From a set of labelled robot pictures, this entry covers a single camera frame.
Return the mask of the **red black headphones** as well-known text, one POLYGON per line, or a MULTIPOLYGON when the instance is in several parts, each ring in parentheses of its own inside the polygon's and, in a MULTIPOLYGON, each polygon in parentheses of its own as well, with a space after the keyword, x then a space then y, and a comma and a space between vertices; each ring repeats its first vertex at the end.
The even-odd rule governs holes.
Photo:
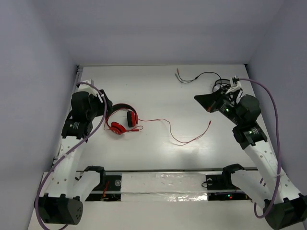
POLYGON ((118 103, 113 105, 112 110, 108 112, 104 130, 122 135, 141 131, 142 126, 139 125, 138 114, 131 105, 118 103))

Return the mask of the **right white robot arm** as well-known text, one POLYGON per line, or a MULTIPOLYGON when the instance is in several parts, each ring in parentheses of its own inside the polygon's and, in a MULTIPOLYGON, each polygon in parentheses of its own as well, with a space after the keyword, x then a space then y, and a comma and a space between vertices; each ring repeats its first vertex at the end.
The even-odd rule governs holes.
POLYGON ((240 100, 230 98, 225 91, 196 95, 194 99, 209 113, 220 112, 235 124, 233 135, 242 150, 258 169, 262 182, 250 177, 243 166, 233 164, 223 168, 222 184, 234 186, 247 194, 260 208, 269 226, 280 230, 307 219, 307 197, 290 181, 267 136, 257 123, 261 114, 260 103, 252 95, 240 100))

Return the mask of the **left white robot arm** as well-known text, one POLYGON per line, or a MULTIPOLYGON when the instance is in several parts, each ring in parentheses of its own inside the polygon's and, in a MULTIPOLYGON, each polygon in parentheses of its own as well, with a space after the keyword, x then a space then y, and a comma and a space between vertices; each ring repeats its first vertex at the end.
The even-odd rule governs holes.
POLYGON ((106 185, 102 166, 87 166, 80 179, 76 179, 76 174, 85 144, 102 125, 111 107, 104 90, 96 87, 79 89, 72 95, 57 161, 42 179, 34 201, 42 229, 48 229, 47 224, 58 224, 62 229, 77 225, 91 191, 106 185))

